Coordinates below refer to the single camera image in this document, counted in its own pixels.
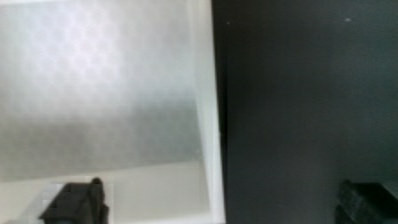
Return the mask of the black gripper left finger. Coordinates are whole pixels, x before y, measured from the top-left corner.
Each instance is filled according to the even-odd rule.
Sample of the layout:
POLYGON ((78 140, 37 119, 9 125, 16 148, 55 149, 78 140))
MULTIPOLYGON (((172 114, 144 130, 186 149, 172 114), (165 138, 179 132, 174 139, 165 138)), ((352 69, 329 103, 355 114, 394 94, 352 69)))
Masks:
POLYGON ((39 220, 44 224, 108 224, 108 211, 103 181, 94 178, 64 185, 39 220))

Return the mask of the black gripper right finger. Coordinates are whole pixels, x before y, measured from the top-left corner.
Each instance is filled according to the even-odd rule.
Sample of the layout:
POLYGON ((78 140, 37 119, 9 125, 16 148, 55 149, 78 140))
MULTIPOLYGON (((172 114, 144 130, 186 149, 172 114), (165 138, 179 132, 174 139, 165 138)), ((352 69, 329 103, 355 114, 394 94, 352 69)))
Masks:
POLYGON ((334 224, 398 224, 398 197, 380 183, 341 182, 334 224))

